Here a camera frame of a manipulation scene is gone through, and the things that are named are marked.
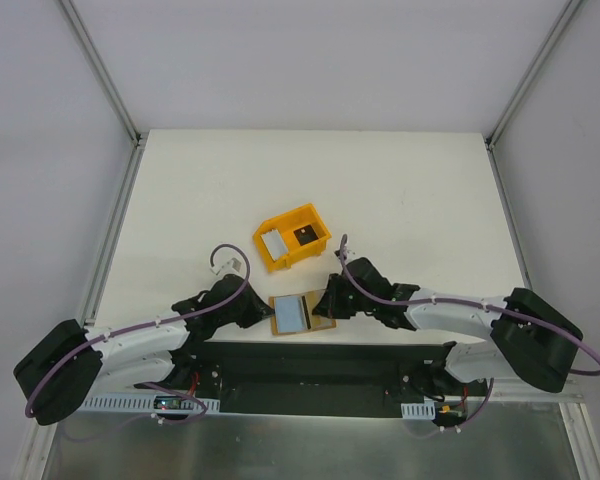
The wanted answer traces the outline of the beige magnetic stripe card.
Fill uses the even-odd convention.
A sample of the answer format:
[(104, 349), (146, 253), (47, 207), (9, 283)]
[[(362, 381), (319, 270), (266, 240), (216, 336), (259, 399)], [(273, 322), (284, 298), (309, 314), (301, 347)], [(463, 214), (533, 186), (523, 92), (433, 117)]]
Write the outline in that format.
[(317, 332), (337, 327), (336, 320), (313, 313), (314, 308), (318, 305), (324, 293), (324, 289), (313, 290), (303, 293), (300, 296), (300, 303), (305, 317), (305, 330), (307, 332)]

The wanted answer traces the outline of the orange leather card holder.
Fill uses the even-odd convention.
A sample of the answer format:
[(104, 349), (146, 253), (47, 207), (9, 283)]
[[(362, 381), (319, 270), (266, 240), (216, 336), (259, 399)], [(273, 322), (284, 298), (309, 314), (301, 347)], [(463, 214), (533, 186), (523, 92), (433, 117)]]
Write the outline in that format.
[(271, 332), (274, 336), (291, 336), (335, 329), (337, 321), (312, 313), (324, 294), (314, 290), (295, 295), (269, 298), (269, 306), (274, 315), (271, 318)]

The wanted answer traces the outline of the yellow plastic bin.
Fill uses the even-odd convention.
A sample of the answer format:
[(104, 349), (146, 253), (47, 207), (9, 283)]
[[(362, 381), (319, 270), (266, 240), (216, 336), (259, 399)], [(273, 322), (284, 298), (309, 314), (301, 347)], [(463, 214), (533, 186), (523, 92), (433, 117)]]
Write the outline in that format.
[[(313, 226), (319, 239), (313, 243), (300, 246), (294, 236), (294, 231), (306, 225)], [(260, 238), (262, 233), (272, 229), (277, 229), (280, 232), (288, 248), (288, 254), (278, 261), (273, 261), (271, 259)], [(265, 220), (252, 236), (254, 245), (269, 273), (289, 269), (300, 261), (306, 260), (312, 256), (321, 255), (326, 250), (327, 243), (331, 238), (332, 235), (330, 231), (312, 203), (302, 205), (286, 213)]]

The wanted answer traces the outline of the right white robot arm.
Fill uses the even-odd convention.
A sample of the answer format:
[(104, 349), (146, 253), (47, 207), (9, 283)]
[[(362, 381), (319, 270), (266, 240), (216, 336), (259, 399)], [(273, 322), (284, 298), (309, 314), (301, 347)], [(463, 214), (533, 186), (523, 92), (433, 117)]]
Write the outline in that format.
[(313, 314), (330, 319), (370, 316), (392, 329), (436, 330), (476, 338), (453, 342), (430, 369), (432, 387), (453, 394), (482, 378), (517, 377), (532, 387), (563, 390), (582, 331), (535, 292), (452, 298), (414, 284), (392, 283), (365, 257), (329, 276)]

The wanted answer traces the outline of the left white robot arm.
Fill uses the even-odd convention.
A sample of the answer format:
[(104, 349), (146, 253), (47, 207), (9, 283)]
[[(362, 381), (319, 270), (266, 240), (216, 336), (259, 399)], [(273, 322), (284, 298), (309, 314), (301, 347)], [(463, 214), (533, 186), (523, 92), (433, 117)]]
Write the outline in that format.
[(26, 398), (25, 415), (48, 426), (108, 391), (145, 382), (182, 388), (199, 344), (224, 326), (247, 329), (273, 314), (248, 282), (227, 274), (154, 320), (118, 329), (62, 321), (13, 370)]

